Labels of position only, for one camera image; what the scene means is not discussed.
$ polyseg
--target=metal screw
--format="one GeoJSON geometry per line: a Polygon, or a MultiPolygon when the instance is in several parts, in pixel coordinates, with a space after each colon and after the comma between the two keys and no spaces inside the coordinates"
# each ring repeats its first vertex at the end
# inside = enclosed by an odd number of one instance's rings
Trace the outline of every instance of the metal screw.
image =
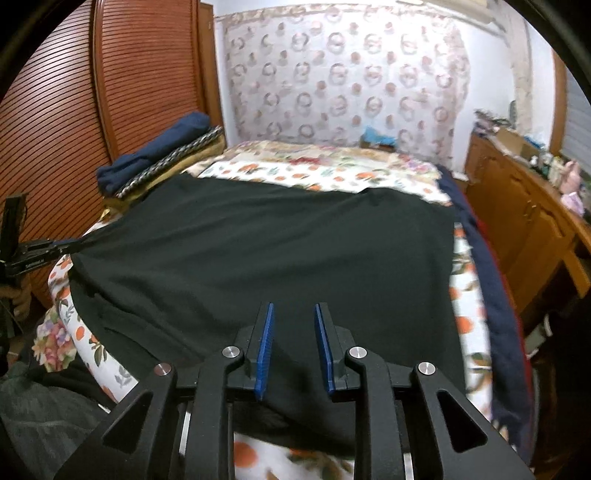
{"type": "Polygon", "coordinates": [[[222,355],[226,358],[235,358],[240,355],[240,349],[237,346],[227,346],[222,350],[222,355]]]}
{"type": "Polygon", "coordinates": [[[349,349],[349,355],[353,358],[363,358],[367,354],[368,351],[362,346],[354,346],[353,348],[349,349]]]}
{"type": "Polygon", "coordinates": [[[168,375],[171,370],[172,367],[169,364],[158,364],[154,367],[154,373],[159,377],[168,375]]]}
{"type": "Polygon", "coordinates": [[[418,371],[420,371],[423,375],[433,375],[435,370],[435,365],[430,364],[429,362],[422,362],[418,365],[418,371]]]}

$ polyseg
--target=person's leg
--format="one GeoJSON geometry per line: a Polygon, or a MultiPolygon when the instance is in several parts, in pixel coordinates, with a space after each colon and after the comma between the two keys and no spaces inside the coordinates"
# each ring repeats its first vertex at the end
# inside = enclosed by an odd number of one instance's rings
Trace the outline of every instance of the person's leg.
{"type": "Polygon", "coordinates": [[[0,379],[0,421],[28,470],[51,480],[107,414],[80,394],[31,381],[26,371],[16,362],[0,379]]]}

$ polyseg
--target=folded navy blue garment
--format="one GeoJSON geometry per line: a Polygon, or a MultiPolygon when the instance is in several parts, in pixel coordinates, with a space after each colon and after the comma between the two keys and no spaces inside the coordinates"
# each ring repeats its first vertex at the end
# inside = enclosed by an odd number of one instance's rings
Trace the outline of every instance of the folded navy blue garment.
{"type": "Polygon", "coordinates": [[[96,181],[105,197],[113,196],[130,179],[150,167],[158,160],[197,137],[210,128],[209,117],[205,113],[192,112],[182,117],[140,150],[121,155],[112,165],[96,170],[96,181]]]}
{"type": "Polygon", "coordinates": [[[533,399],[531,367],[521,345],[521,325],[476,215],[448,169],[438,168],[441,171],[439,188],[451,198],[466,232],[482,290],[491,339],[492,417],[507,427],[509,442],[529,464],[533,454],[533,399]]]}

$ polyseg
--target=person's hand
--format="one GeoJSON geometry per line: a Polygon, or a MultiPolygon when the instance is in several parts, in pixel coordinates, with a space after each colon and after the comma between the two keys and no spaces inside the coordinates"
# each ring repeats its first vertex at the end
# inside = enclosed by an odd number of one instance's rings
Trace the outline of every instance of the person's hand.
{"type": "Polygon", "coordinates": [[[26,275],[21,281],[21,288],[0,285],[0,299],[12,300],[14,319],[17,322],[25,320],[31,310],[31,281],[26,275]]]}

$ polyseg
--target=patterned curtain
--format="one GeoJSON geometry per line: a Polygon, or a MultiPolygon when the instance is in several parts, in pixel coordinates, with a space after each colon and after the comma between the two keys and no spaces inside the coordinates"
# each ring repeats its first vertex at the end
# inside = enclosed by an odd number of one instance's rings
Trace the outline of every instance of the patterned curtain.
{"type": "Polygon", "coordinates": [[[470,64],[429,7],[330,4],[220,17],[242,140],[356,145],[367,125],[448,164],[470,64]]]}
{"type": "Polygon", "coordinates": [[[515,107],[517,109],[517,132],[531,133],[533,112],[533,76],[530,35],[525,18],[503,0],[491,5],[496,20],[505,30],[505,42],[511,55],[511,69],[515,82],[515,107]]]}

